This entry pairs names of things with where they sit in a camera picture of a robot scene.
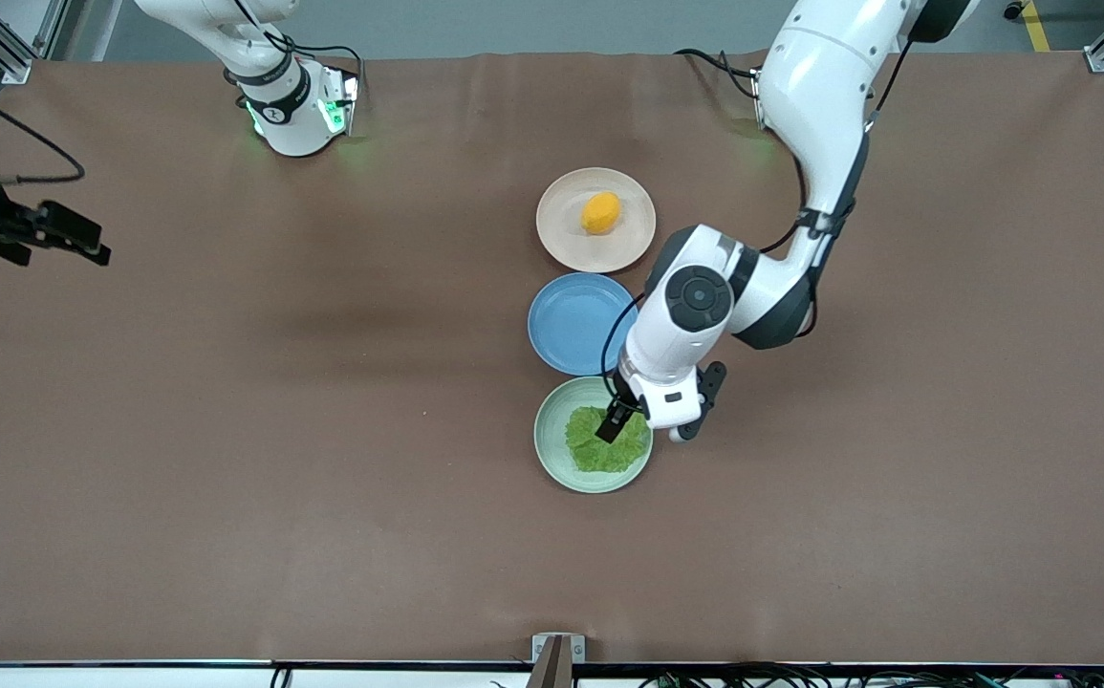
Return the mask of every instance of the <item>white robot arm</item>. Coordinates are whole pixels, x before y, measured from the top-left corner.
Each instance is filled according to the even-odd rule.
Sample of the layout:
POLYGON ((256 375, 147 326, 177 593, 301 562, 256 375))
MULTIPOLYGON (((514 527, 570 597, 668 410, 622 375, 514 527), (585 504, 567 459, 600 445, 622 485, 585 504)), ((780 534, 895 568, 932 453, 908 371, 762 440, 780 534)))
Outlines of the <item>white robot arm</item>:
POLYGON ((310 156, 351 127, 359 78, 297 56, 270 22, 299 0, 136 0, 157 18, 198 40, 224 63, 246 95, 254 129, 276 152, 310 156))
POLYGON ((677 231, 646 281, 646 306, 614 373, 598 436, 631 413, 671 438, 696 435, 725 366, 697 371, 723 331, 754 349, 787 345, 813 321, 815 287, 853 208, 869 145, 866 99, 898 39, 936 42, 979 0, 799 0, 757 78, 757 115, 802 165, 808 194, 784 258, 708 225, 677 231))

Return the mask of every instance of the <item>green vegetable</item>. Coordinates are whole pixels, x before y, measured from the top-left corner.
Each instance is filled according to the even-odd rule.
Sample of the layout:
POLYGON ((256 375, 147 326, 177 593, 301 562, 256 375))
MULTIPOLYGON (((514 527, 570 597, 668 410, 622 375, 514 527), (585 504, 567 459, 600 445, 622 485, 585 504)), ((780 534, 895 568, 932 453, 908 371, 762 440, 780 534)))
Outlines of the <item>green vegetable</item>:
POLYGON ((581 406, 569 416, 564 437, 577 470, 624 473, 649 447, 652 433, 641 414, 631 414, 613 444, 595 436, 605 417, 607 409, 596 406, 581 406))

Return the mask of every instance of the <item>plate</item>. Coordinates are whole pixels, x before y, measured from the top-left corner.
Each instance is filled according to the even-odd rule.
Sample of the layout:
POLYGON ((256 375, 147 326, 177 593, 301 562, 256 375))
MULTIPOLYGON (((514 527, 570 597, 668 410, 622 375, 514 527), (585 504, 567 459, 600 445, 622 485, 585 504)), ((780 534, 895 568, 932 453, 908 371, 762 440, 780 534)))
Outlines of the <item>plate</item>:
POLYGON ((539 199, 534 225, 543 247, 578 272, 615 272, 631 265, 652 242, 657 214, 652 199, 630 176, 607 168, 583 168, 561 176, 539 199), (607 234, 581 227, 581 211, 603 191, 620 197, 620 218, 607 234))
POLYGON ((631 483, 645 465, 649 463, 652 453, 652 435, 645 454, 640 454, 624 473, 602 473, 577 470, 573 454, 569 452, 569 443, 564 436, 564 427, 569 425, 569 416, 581 406, 598 406, 606 409, 612 401, 607 388, 603 387, 601 378, 578 378, 569 380, 552 390, 539 406, 534 416, 534 453, 539 456, 548 475, 569 489, 587 495, 612 493, 631 483))
MULTIPOLYGON (((630 301, 626 288, 609 277, 566 274, 549 282, 534 296, 526 331, 534 352, 555 370, 573 375, 602 374, 603 343, 630 301)), ((616 367, 636 315, 637 309, 631 308, 616 328, 607 348, 607 370, 616 367)))

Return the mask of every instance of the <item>black cable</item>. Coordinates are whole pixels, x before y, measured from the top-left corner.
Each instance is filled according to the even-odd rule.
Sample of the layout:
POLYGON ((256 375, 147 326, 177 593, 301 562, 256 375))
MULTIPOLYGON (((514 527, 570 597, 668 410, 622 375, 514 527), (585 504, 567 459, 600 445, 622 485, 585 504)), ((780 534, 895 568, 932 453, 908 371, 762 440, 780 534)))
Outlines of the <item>black cable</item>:
POLYGON ((730 71, 730 73, 733 74, 733 75, 744 75, 744 77, 750 77, 750 75, 752 75, 752 73, 750 73, 750 71, 743 71, 743 70, 739 70, 739 68, 735 68, 735 67, 726 66, 721 61, 719 61, 716 57, 714 57, 712 55, 709 55, 709 53, 704 53, 703 51, 697 51, 697 49, 694 49, 694 47, 683 47, 682 51, 675 51, 675 55, 688 55, 688 56, 692 56, 692 57, 700 57, 701 61, 705 61, 710 65, 713 65, 714 67, 716 67, 719 70, 730 71))
POLYGON ((806 329, 797 332, 794 339, 806 337, 810 332, 815 331, 815 322, 819 322, 819 300, 815 294, 815 286, 810 286, 810 322, 806 326, 806 329))
POLYGON ((599 370, 598 374, 603 379, 603 387, 607 388, 607 393, 612 395, 612 400, 615 401, 616 404, 624 406, 625 409, 631 411, 631 413, 635 414, 639 414, 640 409, 630 406, 629 404, 627 404, 627 402, 620 400, 620 394, 618 394, 616 389, 612 387, 612 380, 607 378, 607 373, 609 372, 609 370, 607 369, 607 349, 612 348, 612 339, 616 338, 616 330, 620 328, 620 322, 624 322, 624 317, 627 314, 629 314, 629 310, 635 308, 636 305, 638 305, 640 300, 643 300, 644 298, 645 298, 645 292, 639 293, 636 296, 631 297, 629 305, 624 306, 624 309, 620 310, 620 315, 618 315, 616 321, 612 324, 612 330, 607 332, 607 339, 603 341, 603 352, 599 353, 598 357, 598 370, 599 370))
POLYGON ((972 678, 944 678, 936 674, 914 674, 910 670, 879 670, 862 677, 860 687, 866 688, 871 680, 879 678, 907 679, 904 682, 893 684, 891 688, 973 688, 974 685, 972 678))
MULTIPOLYGON (((802 162, 797 161, 797 156, 794 156, 794 169, 797 171, 797 208, 805 209, 806 178, 805 176, 802 176, 802 162)), ((781 248, 782 245, 785 244, 788 241, 788 239, 794 235, 794 232, 796 231, 797 231, 797 223, 793 223, 793 225, 788 227, 788 231, 785 231, 785 234, 779 235, 779 239, 777 241, 773 241, 773 243, 771 243, 768 246, 761 248, 760 252, 761 253, 775 252, 775 250, 781 248)))
MULTIPOLYGON (((735 70, 730 65, 730 57, 725 56, 725 51, 721 51, 720 53, 718 53, 718 57, 722 59, 722 65, 725 67, 725 74, 730 74, 730 81, 734 82, 734 87, 737 88, 740 93, 743 93, 744 96, 751 97, 752 100, 757 99, 757 96, 754 95, 754 92, 747 91, 747 87, 744 87, 743 84, 739 83, 739 77, 737 75, 734 74, 735 70)), ((752 73, 747 73, 747 78, 751 77, 752 73)))
POLYGON ((1015 674, 1011 674, 1010 676, 1007 676, 1006 678, 998 679, 998 684, 1001 684, 1001 685, 1010 684, 1011 680, 1015 680, 1016 678, 1019 678, 1019 675, 1022 674, 1026 670, 1028 670, 1027 666, 1020 666, 1019 669, 1015 670, 1015 674))
POLYGON ((275 670, 272 671, 270 688, 288 688, 289 685, 293 685, 293 667, 289 666, 275 667, 275 670), (280 678, 280 675, 284 676, 284 679, 280 680, 279 685, 276 685, 275 680, 277 678, 280 678))
POLYGON ((835 685, 831 685, 831 680, 827 676, 824 676, 822 674, 819 674, 818 670, 810 669, 810 667, 808 667, 808 666, 799 666, 799 667, 795 667, 795 668, 798 671, 810 671, 810 674, 813 674, 815 676, 818 676, 819 679, 822 680, 822 684, 827 685, 828 688, 836 688, 835 685))
POLYGON ((12 115, 7 114, 1 109, 0 117, 6 118, 6 120, 11 123, 12 126, 18 127, 21 131, 25 131, 29 136, 38 139, 41 144, 50 148, 51 151, 57 152, 60 157, 70 162, 72 168, 75 169, 73 173, 0 176, 0 183, 65 183, 68 181, 84 179, 84 166, 72 157, 71 152, 63 151, 63 149, 60 148, 59 145, 54 144, 53 140, 38 134, 31 126, 18 120, 18 118, 14 118, 12 115))
POLYGON ((312 57, 315 54, 312 52, 328 52, 328 51, 343 51, 351 53, 352 57, 355 59, 357 68, 360 71, 360 78, 364 80, 364 59, 360 57, 360 53, 352 51, 351 47, 347 45, 302 45, 293 40, 293 36, 282 33, 279 36, 267 33, 257 21, 254 21, 254 14, 252 14, 246 6, 242 3, 242 0, 233 0, 233 3, 237 6, 237 10, 241 11, 242 17, 246 18, 254 28, 257 28, 259 32, 270 42, 273 47, 277 49, 282 53, 297 53, 297 55, 302 55, 306 57, 312 57))
POLYGON ((874 105, 874 112, 871 114, 871 117, 878 117, 879 113, 883 110, 883 103, 887 102, 887 96, 892 92, 892 86, 895 84, 895 76, 901 73, 901 65, 904 64, 904 56, 907 55, 910 47, 913 47, 913 42, 911 42, 911 40, 904 44, 904 51, 901 51, 901 56, 895 59, 895 67, 892 68, 892 77, 887 80, 887 86, 883 88, 883 95, 879 96, 879 104, 874 105))

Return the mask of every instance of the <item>yellow fruit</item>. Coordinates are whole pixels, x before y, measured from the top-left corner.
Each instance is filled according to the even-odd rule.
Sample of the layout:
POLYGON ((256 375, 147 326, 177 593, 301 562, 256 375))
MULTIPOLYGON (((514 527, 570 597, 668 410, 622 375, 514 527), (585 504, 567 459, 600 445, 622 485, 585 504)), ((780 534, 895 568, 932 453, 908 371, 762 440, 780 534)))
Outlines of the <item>yellow fruit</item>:
POLYGON ((620 197, 609 191, 595 193, 581 210, 581 227, 590 234, 603 234, 616 226, 620 219, 620 197))

